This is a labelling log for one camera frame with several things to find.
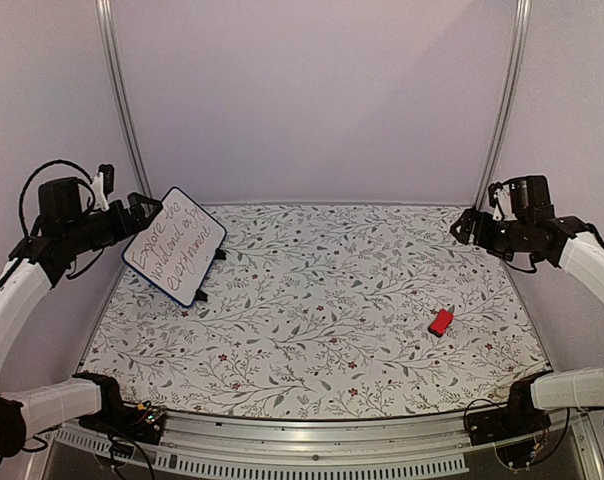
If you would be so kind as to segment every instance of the whiteboard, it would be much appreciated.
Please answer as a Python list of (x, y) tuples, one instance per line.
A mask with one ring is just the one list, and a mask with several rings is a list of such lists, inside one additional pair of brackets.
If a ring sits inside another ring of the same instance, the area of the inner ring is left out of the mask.
[(162, 200), (160, 214), (133, 239), (122, 258), (168, 296), (190, 307), (225, 237), (222, 225), (173, 187)]

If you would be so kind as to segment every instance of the red eraser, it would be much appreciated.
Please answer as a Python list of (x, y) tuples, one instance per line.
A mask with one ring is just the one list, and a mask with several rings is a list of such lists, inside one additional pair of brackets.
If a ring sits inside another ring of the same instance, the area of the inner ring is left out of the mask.
[(453, 321), (453, 314), (446, 310), (440, 310), (437, 318), (429, 325), (429, 332), (436, 337), (441, 337), (446, 332), (446, 329)]

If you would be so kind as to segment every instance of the whiteboard stand foot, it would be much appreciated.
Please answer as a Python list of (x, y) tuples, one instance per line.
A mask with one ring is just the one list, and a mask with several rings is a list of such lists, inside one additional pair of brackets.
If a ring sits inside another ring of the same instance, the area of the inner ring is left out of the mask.
[(209, 296), (204, 293), (202, 290), (198, 289), (195, 292), (195, 301), (196, 302), (204, 302), (206, 303), (209, 300)]

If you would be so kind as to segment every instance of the floral pattern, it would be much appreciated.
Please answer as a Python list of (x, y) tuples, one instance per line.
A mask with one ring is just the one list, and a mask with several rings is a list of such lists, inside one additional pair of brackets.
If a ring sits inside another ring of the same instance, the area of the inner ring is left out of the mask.
[[(185, 310), (127, 270), (84, 369), (131, 401), (270, 418), (438, 413), (504, 400), (548, 366), (500, 262), (448, 233), (461, 210), (233, 206), (227, 260)], [(442, 338), (427, 327), (442, 308)]]

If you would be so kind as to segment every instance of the white robotic arm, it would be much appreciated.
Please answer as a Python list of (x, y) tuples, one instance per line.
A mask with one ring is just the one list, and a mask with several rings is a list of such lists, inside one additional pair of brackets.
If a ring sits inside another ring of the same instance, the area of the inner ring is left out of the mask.
[[(59, 163), (73, 166), (90, 180), (75, 164), (54, 161), (36, 170), (25, 189), (35, 174)], [(36, 227), (11, 253), (0, 276), (0, 371), (32, 310), (55, 287), (76, 257), (114, 245), (145, 229), (161, 210), (160, 202), (138, 194), (129, 195), (129, 209), (119, 200), (107, 203), (106, 196), (113, 191), (113, 174), (113, 167), (103, 165), (90, 186), (76, 178), (54, 180), (40, 186), (40, 216)], [(91, 193), (92, 202), (85, 211), (82, 211), (79, 186)], [(68, 275), (69, 278), (75, 276), (78, 274)], [(104, 428), (126, 430), (133, 419), (138, 427), (135, 432), (125, 433), (139, 441), (154, 442), (159, 438), (157, 427), (161, 423), (157, 423), (157, 415), (150, 416), (148, 410), (148, 405), (143, 411), (124, 406), (117, 382), (95, 374), (76, 375), (66, 382), (26, 392), (1, 393), (0, 455), (13, 456), (34, 435), (78, 417), (83, 417), (87, 426), (101, 431)], [(141, 417), (155, 421), (138, 423)]]
[[(583, 283), (604, 303), (604, 241), (597, 229), (576, 217), (556, 218), (546, 178), (513, 178), (489, 187), (493, 214), (467, 209), (451, 227), (455, 238), (472, 243), (509, 265), (517, 252), (528, 253), (531, 270), (548, 261)], [(604, 408), (604, 367), (569, 372), (543, 372), (516, 381), (507, 407), (495, 418), (469, 416), (473, 436), (495, 428), (486, 439), (530, 433), (548, 423), (547, 410), (556, 408)]]

